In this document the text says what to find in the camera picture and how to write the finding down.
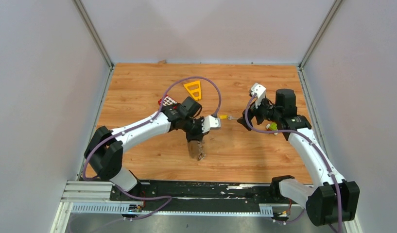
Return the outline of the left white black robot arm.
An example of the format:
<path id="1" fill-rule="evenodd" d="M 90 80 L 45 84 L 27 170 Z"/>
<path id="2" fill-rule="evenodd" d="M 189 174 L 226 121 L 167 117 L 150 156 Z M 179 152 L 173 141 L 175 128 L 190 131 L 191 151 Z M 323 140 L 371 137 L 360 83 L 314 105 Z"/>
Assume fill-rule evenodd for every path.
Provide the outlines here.
<path id="1" fill-rule="evenodd" d="M 191 97 L 182 103 L 161 102 L 158 111 L 131 125 L 113 130 L 102 126 L 96 130 L 84 153 L 86 159 L 82 177 L 88 180 L 88 166 L 96 172 L 96 178 L 111 181 L 122 189 L 128 200 L 137 200 L 141 187 L 136 176 L 122 166 L 123 155 L 132 147 L 161 134 L 182 130 L 187 141 L 201 142 L 209 132 L 208 119 L 197 117 L 202 106 Z"/>

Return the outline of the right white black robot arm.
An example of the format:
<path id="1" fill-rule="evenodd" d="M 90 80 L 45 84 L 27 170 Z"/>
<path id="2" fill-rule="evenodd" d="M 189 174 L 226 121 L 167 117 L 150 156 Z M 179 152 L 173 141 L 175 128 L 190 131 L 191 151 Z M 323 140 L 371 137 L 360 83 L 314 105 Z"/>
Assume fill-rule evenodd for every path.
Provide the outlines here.
<path id="1" fill-rule="evenodd" d="M 237 121 L 254 130 L 252 119 L 277 124 L 276 133 L 283 134 L 301 157 L 312 179 L 310 188 L 291 175 L 272 178 L 270 197 L 275 202 L 290 199 L 305 209 L 311 223 L 323 226 L 353 221 L 356 216 L 360 188 L 337 171 L 318 144 L 309 120 L 298 114 L 296 95 L 291 89 L 278 89 L 275 102 L 258 83 L 249 90 L 250 101 Z"/>

